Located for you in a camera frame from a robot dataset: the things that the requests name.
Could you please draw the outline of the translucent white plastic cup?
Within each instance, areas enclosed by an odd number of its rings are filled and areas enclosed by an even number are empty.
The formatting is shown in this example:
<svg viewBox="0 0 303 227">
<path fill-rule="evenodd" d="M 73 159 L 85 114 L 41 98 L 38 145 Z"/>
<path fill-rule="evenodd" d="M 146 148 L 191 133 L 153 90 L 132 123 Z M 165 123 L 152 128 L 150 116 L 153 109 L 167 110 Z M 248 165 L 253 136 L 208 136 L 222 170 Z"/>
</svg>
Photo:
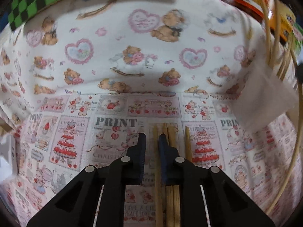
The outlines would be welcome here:
<svg viewBox="0 0 303 227">
<path fill-rule="evenodd" d="M 281 81 L 267 64 L 254 64 L 232 110 L 239 125 L 255 133 L 296 104 L 298 94 L 287 81 Z"/>
</svg>

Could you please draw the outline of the printed bear tablecloth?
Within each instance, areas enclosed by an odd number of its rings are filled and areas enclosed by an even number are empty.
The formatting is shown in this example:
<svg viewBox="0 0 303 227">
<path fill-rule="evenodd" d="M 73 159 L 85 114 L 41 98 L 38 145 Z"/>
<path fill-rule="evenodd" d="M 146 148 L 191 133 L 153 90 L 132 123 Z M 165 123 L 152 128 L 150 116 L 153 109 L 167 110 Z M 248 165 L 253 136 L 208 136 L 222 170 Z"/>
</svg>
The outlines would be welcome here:
<svg viewBox="0 0 303 227">
<path fill-rule="evenodd" d="M 1 200 L 20 226 L 86 166 L 102 168 L 146 134 L 143 182 L 124 196 L 126 226 L 154 226 L 154 138 L 174 129 L 196 166 L 222 169 L 276 226 L 302 198 L 302 158 L 274 208 L 297 137 L 280 115 L 256 133 L 233 102 L 266 59 L 261 24 L 220 0 L 63 0 L 1 33 L 1 118 L 17 173 Z"/>
</svg>

